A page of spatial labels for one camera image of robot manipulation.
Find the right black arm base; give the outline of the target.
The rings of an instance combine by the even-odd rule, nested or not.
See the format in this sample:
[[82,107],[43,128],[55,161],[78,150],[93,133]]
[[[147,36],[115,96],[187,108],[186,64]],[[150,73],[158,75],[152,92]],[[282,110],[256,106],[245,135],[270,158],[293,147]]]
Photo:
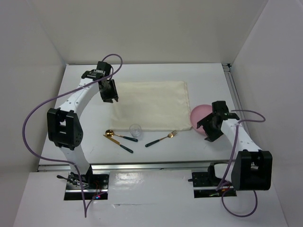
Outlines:
[[237,196],[231,183],[216,190],[217,185],[221,181],[221,178],[215,175],[216,165],[217,163],[211,163],[206,170],[191,173],[191,178],[187,181],[193,185],[194,198],[216,198],[221,197],[224,193],[226,197]]

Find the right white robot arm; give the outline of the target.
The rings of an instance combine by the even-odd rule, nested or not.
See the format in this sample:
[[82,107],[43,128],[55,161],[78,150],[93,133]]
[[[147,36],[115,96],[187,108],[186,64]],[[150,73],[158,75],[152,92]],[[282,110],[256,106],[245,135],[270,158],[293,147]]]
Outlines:
[[224,174],[218,169],[207,173],[207,181],[220,189],[225,183],[231,166],[231,184],[237,191],[267,191],[271,187],[272,154],[262,150],[251,139],[243,122],[236,114],[237,110],[229,111],[225,101],[212,103],[212,113],[197,122],[206,133],[206,141],[214,142],[225,135],[232,144],[232,152]]

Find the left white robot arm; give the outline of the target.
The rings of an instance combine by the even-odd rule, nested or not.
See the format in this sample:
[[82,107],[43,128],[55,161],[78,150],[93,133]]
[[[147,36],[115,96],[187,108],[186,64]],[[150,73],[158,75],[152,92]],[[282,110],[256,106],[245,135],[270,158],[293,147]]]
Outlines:
[[86,71],[81,76],[79,84],[81,90],[73,93],[57,109],[51,108],[47,112],[48,138],[62,151],[67,161],[72,162],[70,164],[72,177],[83,189],[92,186],[93,173],[80,145],[83,139],[80,116],[97,93],[100,93],[105,103],[118,101],[113,79],[109,78],[89,85],[92,81],[109,76],[112,69],[110,64],[99,61],[96,69]]

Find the clear glass cup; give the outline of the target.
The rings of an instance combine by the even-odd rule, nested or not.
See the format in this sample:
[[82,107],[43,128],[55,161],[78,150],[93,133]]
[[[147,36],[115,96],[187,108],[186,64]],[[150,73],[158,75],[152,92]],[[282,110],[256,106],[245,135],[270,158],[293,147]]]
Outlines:
[[133,138],[141,140],[143,138],[143,131],[140,125],[138,124],[132,124],[129,127],[129,132],[132,135]]

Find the cream cloth placemat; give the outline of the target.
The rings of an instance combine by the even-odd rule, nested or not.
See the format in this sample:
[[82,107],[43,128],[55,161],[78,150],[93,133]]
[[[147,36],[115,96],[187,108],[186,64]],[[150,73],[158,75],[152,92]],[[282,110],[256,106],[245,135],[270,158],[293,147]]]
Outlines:
[[188,131],[190,103],[184,81],[119,82],[111,128],[127,131],[133,124],[144,131]]

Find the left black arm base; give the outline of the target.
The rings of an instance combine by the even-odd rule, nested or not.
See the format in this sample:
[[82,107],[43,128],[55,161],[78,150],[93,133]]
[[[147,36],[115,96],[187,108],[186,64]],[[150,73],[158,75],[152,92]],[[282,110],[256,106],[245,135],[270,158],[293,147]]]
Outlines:
[[[66,181],[66,188],[64,194],[65,201],[79,201],[82,200],[80,182],[73,179],[71,174],[68,177],[61,175],[56,176],[58,179]],[[108,184],[109,174],[93,175],[89,183],[83,183],[83,193],[85,200],[107,200],[108,199]]]

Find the pink plate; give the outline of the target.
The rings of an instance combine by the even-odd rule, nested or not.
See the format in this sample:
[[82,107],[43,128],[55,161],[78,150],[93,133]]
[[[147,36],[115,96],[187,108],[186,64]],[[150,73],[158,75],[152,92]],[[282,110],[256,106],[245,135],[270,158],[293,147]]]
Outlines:
[[206,135],[203,127],[197,128],[197,123],[212,113],[212,106],[211,105],[198,105],[196,106],[190,114],[190,121],[191,125],[195,131],[199,134]]

